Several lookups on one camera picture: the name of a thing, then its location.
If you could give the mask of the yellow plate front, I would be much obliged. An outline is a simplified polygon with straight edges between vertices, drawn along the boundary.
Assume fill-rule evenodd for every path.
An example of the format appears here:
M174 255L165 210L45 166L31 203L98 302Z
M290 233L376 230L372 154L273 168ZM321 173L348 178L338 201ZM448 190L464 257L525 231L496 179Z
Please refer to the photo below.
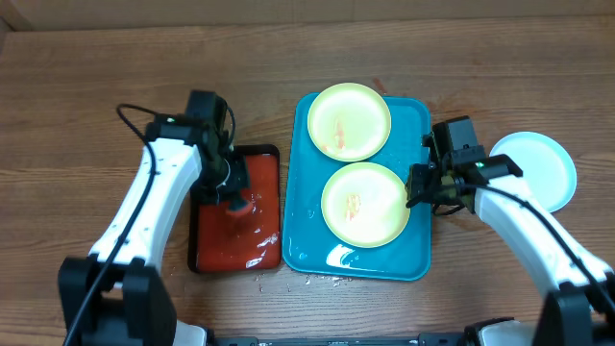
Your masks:
M335 236L359 248L390 243L410 216L402 180L389 168L365 161L332 174L322 192L321 211Z

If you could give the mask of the yellow plate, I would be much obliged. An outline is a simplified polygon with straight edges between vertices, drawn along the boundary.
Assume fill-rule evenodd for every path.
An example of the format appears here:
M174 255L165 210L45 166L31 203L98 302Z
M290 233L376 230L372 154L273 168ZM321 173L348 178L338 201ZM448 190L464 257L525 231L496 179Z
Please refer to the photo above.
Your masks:
M321 211L335 236L359 248L390 243L410 216L402 180L389 168L365 161L332 174L322 192Z
M307 131L327 157L344 162L366 160L384 146L392 116L372 88L356 83L330 86L320 92L307 113Z

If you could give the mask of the yellow plate back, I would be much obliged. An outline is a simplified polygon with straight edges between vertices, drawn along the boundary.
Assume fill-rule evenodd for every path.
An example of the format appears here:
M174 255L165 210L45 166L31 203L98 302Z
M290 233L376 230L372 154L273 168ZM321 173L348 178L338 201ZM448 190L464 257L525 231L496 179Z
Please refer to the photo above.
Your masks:
M327 157L344 162L366 160L384 146L392 116L372 88L356 83L330 86L320 92L307 113L307 131Z

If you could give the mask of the white round plate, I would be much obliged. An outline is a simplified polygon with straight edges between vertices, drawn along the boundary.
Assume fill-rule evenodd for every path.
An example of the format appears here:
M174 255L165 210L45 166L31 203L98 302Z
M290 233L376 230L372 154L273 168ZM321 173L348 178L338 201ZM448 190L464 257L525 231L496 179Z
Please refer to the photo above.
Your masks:
M498 155L507 155L522 169L533 196L548 212L572 200L578 173L569 153L554 139L535 132L513 133L491 149L491 157Z

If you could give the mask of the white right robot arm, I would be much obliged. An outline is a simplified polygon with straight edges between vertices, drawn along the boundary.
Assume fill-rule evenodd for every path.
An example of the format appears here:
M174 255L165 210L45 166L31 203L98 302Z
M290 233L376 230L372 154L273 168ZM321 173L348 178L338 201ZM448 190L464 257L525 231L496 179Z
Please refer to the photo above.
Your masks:
M414 164L406 192L408 208L425 203L475 214L507 244L543 298L536 324L513 318L480 322L465 329L462 344L613 344L613 269L537 202L511 158Z

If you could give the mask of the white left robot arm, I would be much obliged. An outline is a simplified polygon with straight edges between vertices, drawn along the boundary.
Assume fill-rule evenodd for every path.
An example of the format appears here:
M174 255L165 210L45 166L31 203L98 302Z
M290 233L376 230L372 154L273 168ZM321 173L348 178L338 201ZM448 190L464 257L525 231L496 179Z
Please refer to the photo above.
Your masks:
M245 160L224 124L231 111L206 116L155 113L137 136L143 157L116 216L84 259L67 258L59 289L67 345L208 345L201 326L182 322L161 276L161 262L185 197L251 209Z

